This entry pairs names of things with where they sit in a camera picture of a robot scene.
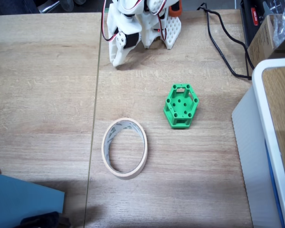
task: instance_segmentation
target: black cable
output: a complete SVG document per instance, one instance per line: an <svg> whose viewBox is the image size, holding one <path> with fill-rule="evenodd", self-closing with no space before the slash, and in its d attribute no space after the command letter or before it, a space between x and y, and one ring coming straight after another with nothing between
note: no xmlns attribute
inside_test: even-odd
<svg viewBox="0 0 285 228"><path fill-rule="evenodd" d="M247 78L248 80L251 80L252 77L249 76L249 73L248 73L247 60L248 60L249 65L251 66L251 68L254 69L254 67L253 67L253 64L252 64L252 62L251 62L251 59L250 59L250 57L249 57L249 54L248 54L248 51L247 51L247 48L246 48L245 44L244 44L243 42L237 40L237 39L234 39L234 38L227 32L227 30L226 30L226 28L225 28L225 26L224 26L224 23L223 23L223 21L222 21L222 17L220 16L220 14L217 13L217 12L215 12L215 11L209 10L209 9L207 8L207 4L206 4L205 2L202 3L202 4L200 5L200 7L198 7L197 10L200 10L200 9L203 9L203 10L205 11L205 13L206 13L207 27L208 27L209 37L210 37L212 43L214 44L214 46L216 47L216 49L218 50L218 52L220 53L220 55L222 56L224 62L226 63L226 65L227 65L227 67L229 68L229 70L231 71L231 73L232 73L235 77ZM226 33L226 35L227 35L233 42L236 42L236 43L238 43L238 44L240 44L240 45L243 46L243 48L244 48L244 50L245 50L245 62L246 62L247 75L239 75L239 74L237 74L237 73L231 68L231 66L230 66L230 64L228 63L228 61L226 60L226 58L225 58L223 52L219 49L218 45L217 45L216 42L214 41L214 39L213 39L213 37L212 37L212 35L211 35L211 32L210 32L209 14L208 14L208 13L213 13L213 14L217 15L218 18L219 18L219 21L220 21L220 23L221 23L221 25L222 25L222 28L223 28L224 32Z"/></svg>

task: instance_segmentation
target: red wire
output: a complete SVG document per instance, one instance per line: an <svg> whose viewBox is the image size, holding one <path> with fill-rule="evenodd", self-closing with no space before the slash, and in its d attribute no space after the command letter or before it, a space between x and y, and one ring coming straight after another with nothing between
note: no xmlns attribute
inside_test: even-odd
<svg viewBox="0 0 285 228"><path fill-rule="evenodd" d="M121 4L121 6L122 6L122 8L123 9L125 9L125 10L132 10L132 9L134 9L137 5L138 5L138 3L140 3L142 0L138 0L136 3L135 3L135 5L132 7L132 8L130 8L130 9L125 9L123 6L122 6L122 3L120 2L120 4Z"/></svg>
<svg viewBox="0 0 285 228"><path fill-rule="evenodd" d="M165 38L164 38L163 37L163 33L162 33L162 23L161 23L162 21L161 21L161 18L160 18L159 14L157 14L157 18L158 18L158 23L159 23L160 29L161 29L161 38L162 38L163 41L165 41L166 38L167 38L167 29L165 28Z"/></svg>
<svg viewBox="0 0 285 228"><path fill-rule="evenodd" d="M116 37L117 34L112 35L109 39L107 39L105 37L105 32L104 32L105 3L106 3L106 0L104 0L103 10L102 10L102 13L101 13L101 33L103 34L103 37L104 37L104 39L106 41L111 42Z"/></svg>

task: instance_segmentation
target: hole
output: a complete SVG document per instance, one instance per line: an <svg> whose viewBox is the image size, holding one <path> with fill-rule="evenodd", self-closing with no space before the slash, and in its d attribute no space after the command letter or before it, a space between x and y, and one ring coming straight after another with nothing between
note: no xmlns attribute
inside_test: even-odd
<svg viewBox="0 0 285 228"><path fill-rule="evenodd" d="M177 123L177 124L181 124L181 123L182 123L182 124L185 124L186 121L187 121L187 120L177 120L176 123Z"/></svg>
<svg viewBox="0 0 285 228"><path fill-rule="evenodd" d="M177 93L183 93L183 92L185 92L185 89L184 88L179 88L179 89L176 90L176 92Z"/></svg>

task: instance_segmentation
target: tape roll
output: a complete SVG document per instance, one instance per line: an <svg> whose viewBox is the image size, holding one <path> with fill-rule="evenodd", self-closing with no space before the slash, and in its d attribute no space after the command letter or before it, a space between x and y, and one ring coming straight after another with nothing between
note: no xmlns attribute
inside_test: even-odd
<svg viewBox="0 0 285 228"><path fill-rule="evenodd" d="M113 138L123 129L132 129L136 131L139 136L143 140L143 156L141 161L139 162L138 166L133 169L130 172L119 172L115 169L112 168L111 163L110 163L110 158L109 158L109 149L110 149L110 144L113 140ZM123 179L123 180L129 180L134 177L136 177L142 170L143 167L146 163L147 160L147 155L148 155L148 143L147 143L147 137L146 133L144 132L142 126L136 122L135 120L131 118L120 118L118 120L115 120L106 130L104 137L103 137L103 142L101 145L101 152L102 152L102 157L104 160L105 166L108 168L108 170L115 175L116 177Z"/></svg>

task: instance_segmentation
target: wood grain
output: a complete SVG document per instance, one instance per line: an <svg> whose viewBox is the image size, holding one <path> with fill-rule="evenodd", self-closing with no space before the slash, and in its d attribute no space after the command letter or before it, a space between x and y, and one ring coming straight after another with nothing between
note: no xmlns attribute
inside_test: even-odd
<svg viewBox="0 0 285 228"><path fill-rule="evenodd" d="M266 70L263 82L285 169L285 67Z"/></svg>
<svg viewBox="0 0 285 228"><path fill-rule="evenodd" d="M83 226L100 14L0 16L0 169L66 193Z"/></svg>
<svg viewBox="0 0 285 228"><path fill-rule="evenodd" d="M243 40L240 12L219 12L230 34ZM140 43L117 69L101 41L87 227L252 227L231 121L251 83L230 74L208 37L203 12L185 12L180 20L172 50L159 40L149 50ZM244 74L244 50L226 37L217 17L210 20L214 39ZM172 130L163 113L174 83L190 83L199 97L188 130ZM102 137L121 117L137 120L148 139L142 173L125 181L113 176L101 157ZM118 155L130 168L141 145L130 137L119 140L125 146Z"/></svg>

